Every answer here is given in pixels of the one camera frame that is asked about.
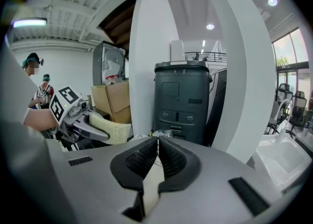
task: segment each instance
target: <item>tree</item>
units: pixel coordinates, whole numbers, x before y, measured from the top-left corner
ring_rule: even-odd
[[[277,59],[277,66],[282,66],[282,65],[286,65],[289,64],[288,58],[287,56],[281,56]]]

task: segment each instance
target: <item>white sleeve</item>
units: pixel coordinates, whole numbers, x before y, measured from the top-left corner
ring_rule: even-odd
[[[30,110],[31,110],[31,108],[27,108],[27,109],[26,109],[26,112],[25,112],[24,117],[23,117],[22,124],[24,124],[24,122],[25,122],[25,120],[26,120],[26,117],[28,116],[28,113],[29,113]]]

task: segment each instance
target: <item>trash bin lid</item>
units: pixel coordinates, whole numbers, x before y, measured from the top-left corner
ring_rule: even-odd
[[[155,66],[155,72],[160,69],[175,69],[175,68],[201,68],[210,72],[209,63],[204,61],[176,61],[176,62],[161,62]]]

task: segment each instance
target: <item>fluorescent light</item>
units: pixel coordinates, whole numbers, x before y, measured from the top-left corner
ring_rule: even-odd
[[[278,0],[268,0],[268,4],[272,7],[274,7],[278,4]]]
[[[213,25],[213,24],[208,24],[206,26],[206,28],[209,29],[209,30],[212,30],[214,27],[215,27],[215,25]]]
[[[13,27],[21,27],[21,26],[46,26],[47,20],[42,19],[23,19],[19,21],[13,22]]]

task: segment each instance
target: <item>cardboard box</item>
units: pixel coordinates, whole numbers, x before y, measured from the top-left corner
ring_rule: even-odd
[[[110,121],[131,122],[128,81],[91,87],[95,107],[110,115]]]

